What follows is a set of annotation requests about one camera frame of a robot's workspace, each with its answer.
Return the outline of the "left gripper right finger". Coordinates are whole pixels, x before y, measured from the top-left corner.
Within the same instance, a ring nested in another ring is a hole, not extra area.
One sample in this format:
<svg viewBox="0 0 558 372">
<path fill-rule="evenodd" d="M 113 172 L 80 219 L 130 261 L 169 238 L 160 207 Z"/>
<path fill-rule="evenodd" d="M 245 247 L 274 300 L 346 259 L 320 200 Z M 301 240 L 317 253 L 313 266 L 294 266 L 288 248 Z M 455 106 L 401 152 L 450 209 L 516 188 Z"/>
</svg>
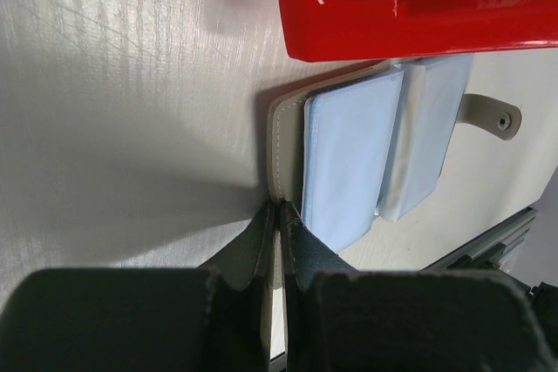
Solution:
<svg viewBox="0 0 558 372">
<path fill-rule="evenodd" d="M 486 270 L 359 271 L 278 209 L 289 371 L 554 371 L 535 314 Z"/>
</svg>

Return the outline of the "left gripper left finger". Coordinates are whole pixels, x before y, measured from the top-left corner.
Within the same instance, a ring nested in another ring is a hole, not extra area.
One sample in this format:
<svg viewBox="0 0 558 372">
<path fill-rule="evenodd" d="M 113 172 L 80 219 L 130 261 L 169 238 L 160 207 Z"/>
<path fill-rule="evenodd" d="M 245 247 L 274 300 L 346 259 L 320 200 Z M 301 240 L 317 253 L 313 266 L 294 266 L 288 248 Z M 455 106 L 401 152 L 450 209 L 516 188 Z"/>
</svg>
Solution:
<svg viewBox="0 0 558 372">
<path fill-rule="evenodd" d="M 4 371 L 265 371 L 275 208 L 195 268 L 49 268 L 1 314 Z"/>
</svg>

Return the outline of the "grey leather card holder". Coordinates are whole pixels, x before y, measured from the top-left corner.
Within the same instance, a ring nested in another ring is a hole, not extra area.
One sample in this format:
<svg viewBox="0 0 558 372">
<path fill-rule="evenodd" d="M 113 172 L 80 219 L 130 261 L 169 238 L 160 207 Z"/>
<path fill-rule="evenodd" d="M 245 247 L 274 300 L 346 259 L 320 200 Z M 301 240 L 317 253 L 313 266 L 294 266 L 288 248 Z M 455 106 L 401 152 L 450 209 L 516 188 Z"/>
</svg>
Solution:
<svg viewBox="0 0 558 372">
<path fill-rule="evenodd" d="M 271 199 L 291 202 L 334 252 L 376 218 L 405 216 L 435 190 L 456 125 L 506 141 L 521 127 L 517 106 L 467 91 L 472 61 L 386 60 L 277 98 L 267 116 Z"/>
</svg>

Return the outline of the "red plastic bin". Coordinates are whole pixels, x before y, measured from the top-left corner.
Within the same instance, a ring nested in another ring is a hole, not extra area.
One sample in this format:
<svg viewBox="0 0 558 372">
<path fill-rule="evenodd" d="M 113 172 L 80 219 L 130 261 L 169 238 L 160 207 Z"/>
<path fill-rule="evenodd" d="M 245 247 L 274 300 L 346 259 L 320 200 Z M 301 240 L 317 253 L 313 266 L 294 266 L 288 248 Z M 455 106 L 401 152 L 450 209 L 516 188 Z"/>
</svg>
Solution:
<svg viewBox="0 0 558 372">
<path fill-rule="evenodd" d="M 557 0 L 278 0 L 305 62 L 552 48 Z"/>
</svg>

